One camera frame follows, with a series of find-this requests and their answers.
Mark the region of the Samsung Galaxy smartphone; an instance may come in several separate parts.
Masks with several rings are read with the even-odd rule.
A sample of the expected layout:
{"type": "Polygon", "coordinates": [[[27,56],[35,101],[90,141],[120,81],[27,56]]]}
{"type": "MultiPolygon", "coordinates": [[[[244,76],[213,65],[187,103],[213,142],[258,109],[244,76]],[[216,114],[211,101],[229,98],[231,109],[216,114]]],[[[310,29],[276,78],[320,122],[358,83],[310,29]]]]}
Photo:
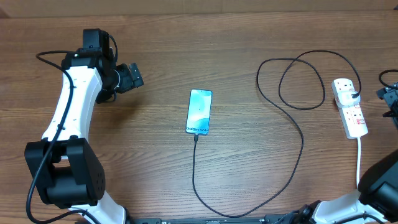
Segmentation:
{"type": "Polygon", "coordinates": [[[188,104],[186,133],[207,135],[210,129],[210,113],[213,92],[192,89],[188,104]]]}

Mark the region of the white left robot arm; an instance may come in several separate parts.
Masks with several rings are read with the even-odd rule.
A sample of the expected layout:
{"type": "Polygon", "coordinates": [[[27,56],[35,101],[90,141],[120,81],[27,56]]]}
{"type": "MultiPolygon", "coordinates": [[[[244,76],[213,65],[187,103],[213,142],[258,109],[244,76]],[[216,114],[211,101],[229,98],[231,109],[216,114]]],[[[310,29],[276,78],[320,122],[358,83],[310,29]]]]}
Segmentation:
{"type": "Polygon", "coordinates": [[[63,86],[52,121],[42,139],[26,145],[25,161],[32,174],[25,211],[33,223],[34,192],[44,204],[66,212],[47,223],[79,214],[88,223],[135,223],[127,208],[106,191],[103,166],[92,150],[88,133],[94,105],[143,84],[135,64],[117,64],[118,48],[88,44],[66,51],[61,65],[63,86]]]}

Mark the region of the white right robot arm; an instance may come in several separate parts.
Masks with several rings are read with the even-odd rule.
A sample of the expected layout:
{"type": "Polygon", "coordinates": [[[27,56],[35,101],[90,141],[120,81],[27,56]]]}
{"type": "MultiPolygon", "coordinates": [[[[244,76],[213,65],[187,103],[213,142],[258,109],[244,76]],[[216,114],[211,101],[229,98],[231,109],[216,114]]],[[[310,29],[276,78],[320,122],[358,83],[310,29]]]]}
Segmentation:
{"type": "Polygon", "coordinates": [[[291,218],[292,223],[367,223],[397,221],[397,151],[371,166],[363,175],[361,167],[361,137],[368,133],[360,97],[354,84],[339,78],[331,84],[346,137],[358,142],[356,165],[357,189],[338,199],[316,201],[304,205],[291,218]]]}

